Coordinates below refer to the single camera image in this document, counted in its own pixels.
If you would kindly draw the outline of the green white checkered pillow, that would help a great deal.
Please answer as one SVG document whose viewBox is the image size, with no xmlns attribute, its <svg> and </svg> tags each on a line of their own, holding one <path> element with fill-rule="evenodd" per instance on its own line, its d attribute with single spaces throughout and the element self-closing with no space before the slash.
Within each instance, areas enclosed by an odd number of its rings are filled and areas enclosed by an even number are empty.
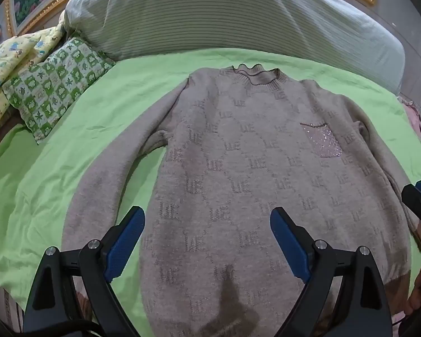
<svg viewBox="0 0 421 337">
<path fill-rule="evenodd" d="M 13 75 L 3 93 L 39 144 L 69 107 L 115 62 L 81 37 L 72 37 L 44 62 Z"/>
</svg>

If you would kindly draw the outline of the yellow cartoon print blanket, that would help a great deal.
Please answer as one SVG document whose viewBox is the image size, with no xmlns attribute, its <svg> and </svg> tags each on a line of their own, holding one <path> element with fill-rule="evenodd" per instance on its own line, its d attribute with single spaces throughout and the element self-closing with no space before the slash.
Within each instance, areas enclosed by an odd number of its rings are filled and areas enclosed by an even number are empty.
<svg viewBox="0 0 421 337">
<path fill-rule="evenodd" d="M 53 28 L 14 36 L 0 44 L 0 121 L 9 107 L 3 84 L 31 65 L 40 63 L 54 50 L 64 35 L 64 13 Z"/>
</svg>

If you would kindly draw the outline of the beige knit sweater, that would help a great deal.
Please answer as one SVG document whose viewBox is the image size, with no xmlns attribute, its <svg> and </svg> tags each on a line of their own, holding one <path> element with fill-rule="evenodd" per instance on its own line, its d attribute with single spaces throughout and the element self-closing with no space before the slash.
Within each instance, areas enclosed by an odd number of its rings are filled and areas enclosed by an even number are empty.
<svg viewBox="0 0 421 337">
<path fill-rule="evenodd" d="M 140 253 L 155 336 L 272 336 L 297 299 L 269 225 L 283 208 L 333 247 L 371 249 L 392 313 L 408 296 L 418 218 L 408 177 L 354 101 L 262 66 L 199 69 L 83 174 L 62 247 L 115 223 L 133 163 L 164 147 Z"/>
</svg>

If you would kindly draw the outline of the grey striped folded quilt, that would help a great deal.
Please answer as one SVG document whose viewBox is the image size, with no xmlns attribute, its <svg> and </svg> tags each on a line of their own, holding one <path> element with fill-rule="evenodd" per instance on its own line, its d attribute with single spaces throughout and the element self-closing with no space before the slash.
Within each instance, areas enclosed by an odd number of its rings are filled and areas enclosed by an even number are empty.
<svg viewBox="0 0 421 337">
<path fill-rule="evenodd" d="M 69 32 L 114 60 L 194 49 L 252 49 L 353 72 L 397 94 L 399 40 L 343 0 L 70 0 Z"/>
</svg>

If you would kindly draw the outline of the light green bed sheet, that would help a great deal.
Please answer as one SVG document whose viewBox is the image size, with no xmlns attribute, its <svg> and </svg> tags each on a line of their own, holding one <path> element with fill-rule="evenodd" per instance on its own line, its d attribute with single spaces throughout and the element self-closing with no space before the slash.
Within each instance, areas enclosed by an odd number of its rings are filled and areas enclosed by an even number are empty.
<svg viewBox="0 0 421 337">
<path fill-rule="evenodd" d="M 244 63 L 312 79 L 358 104 L 412 182 L 421 180 L 421 140 L 394 94 L 374 82 L 308 59 L 247 49 L 201 49 L 118 62 L 68 109 L 37 144 L 15 126 L 0 143 L 0 289 L 26 305 L 43 252 L 61 243 L 80 177 L 134 119 L 189 73 Z"/>
</svg>

